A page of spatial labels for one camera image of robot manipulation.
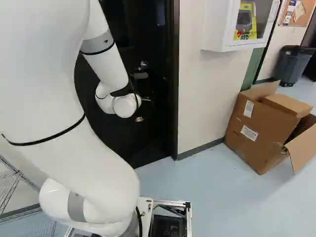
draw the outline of aed device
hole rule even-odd
[[[234,40],[250,40],[257,38],[256,3],[253,1],[240,3]]]

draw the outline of white robotic arm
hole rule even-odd
[[[128,118],[141,105],[141,97],[132,93],[119,97],[110,95],[127,86],[128,75],[97,0],[91,0],[90,12],[80,50],[100,79],[95,93],[96,101],[105,113]]]
[[[43,210],[77,229],[122,235],[135,223],[139,181],[94,134],[74,87],[81,49],[101,81],[100,107],[123,118],[137,109],[134,94],[110,95],[128,76],[98,0],[4,0],[0,22],[1,132],[50,177]]]

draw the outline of bulletin board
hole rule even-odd
[[[286,0],[280,26],[306,27],[312,16],[316,0]]]

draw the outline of trash can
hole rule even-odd
[[[281,80],[281,86],[293,86],[298,81],[315,50],[298,45],[286,45],[281,49],[274,76]]]

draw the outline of cardboard box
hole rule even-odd
[[[313,109],[313,106],[283,94],[269,95],[263,98],[262,103],[298,118],[309,115]]]
[[[240,92],[227,127],[225,144],[258,174],[290,156],[294,173],[316,155],[316,116],[299,119],[261,103],[279,81]]]

